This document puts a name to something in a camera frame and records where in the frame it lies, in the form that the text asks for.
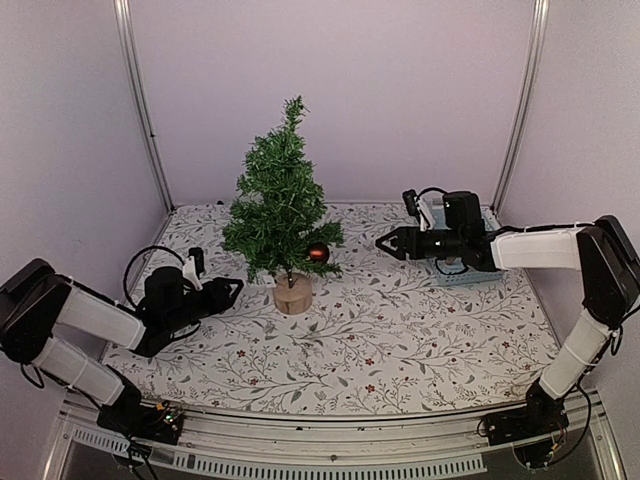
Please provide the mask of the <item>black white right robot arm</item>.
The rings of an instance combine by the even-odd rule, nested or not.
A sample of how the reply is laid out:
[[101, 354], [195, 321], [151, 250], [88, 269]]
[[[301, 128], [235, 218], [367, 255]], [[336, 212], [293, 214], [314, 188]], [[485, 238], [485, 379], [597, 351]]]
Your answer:
[[479, 198], [470, 191], [443, 191], [445, 226], [436, 229], [420, 193], [403, 194], [415, 226], [397, 227], [376, 246], [398, 260], [462, 262], [478, 272], [573, 270], [581, 275], [579, 319], [552, 363], [528, 389], [517, 427], [537, 436], [552, 424], [565, 396], [595, 368], [626, 320], [639, 311], [639, 255], [613, 215], [593, 222], [488, 230]]

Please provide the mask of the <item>dark red bauble ornament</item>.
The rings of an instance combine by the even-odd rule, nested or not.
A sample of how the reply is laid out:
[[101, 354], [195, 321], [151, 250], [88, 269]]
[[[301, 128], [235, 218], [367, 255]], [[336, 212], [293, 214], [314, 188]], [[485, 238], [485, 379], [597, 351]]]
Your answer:
[[311, 262], [326, 264], [329, 260], [329, 247], [323, 242], [315, 242], [307, 249], [307, 256]]

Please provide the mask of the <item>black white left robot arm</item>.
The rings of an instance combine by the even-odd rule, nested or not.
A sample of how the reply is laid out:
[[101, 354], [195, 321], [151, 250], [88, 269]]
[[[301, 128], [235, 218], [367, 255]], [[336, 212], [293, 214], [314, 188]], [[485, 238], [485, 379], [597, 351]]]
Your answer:
[[157, 268], [144, 281], [142, 299], [129, 308], [36, 258], [1, 286], [1, 349], [9, 360], [32, 365], [108, 408], [126, 433], [141, 433], [149, 415], [139, 389], [54, 330], [70, 327], [152, 358], [183, 329], [235, 304], [243, 281], [201, 281], [201, 273], [194, 258], [181, 268]]

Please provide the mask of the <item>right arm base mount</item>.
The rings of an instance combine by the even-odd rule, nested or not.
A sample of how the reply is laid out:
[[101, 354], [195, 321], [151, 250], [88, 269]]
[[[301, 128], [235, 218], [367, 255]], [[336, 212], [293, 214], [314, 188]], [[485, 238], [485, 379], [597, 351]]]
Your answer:
[[[557, 439], [549, 437], [544, 441], [516, 447], [514, 456], [518, 463], [529, 471], [546, 469], [561, 463], [581, 446], [590, 429], [593, 404], [582, 386], [583, 378], [584, 376], [580, 376], [559, 399], [549, 397], [542, 390], [541, 381], [536, 380], [526, 393], [525, 406], [484, 415], [477, 424], [476, 434], [486, 438], [490, 446], [496, 446], [558, 432]], [[587, 417], [575, 443], [563, 455], [558, 455], [558, 451], [566, 445], [568, 437], [569, 419], [564, 401], [573, 391], [578, 391], [586, 400]]]

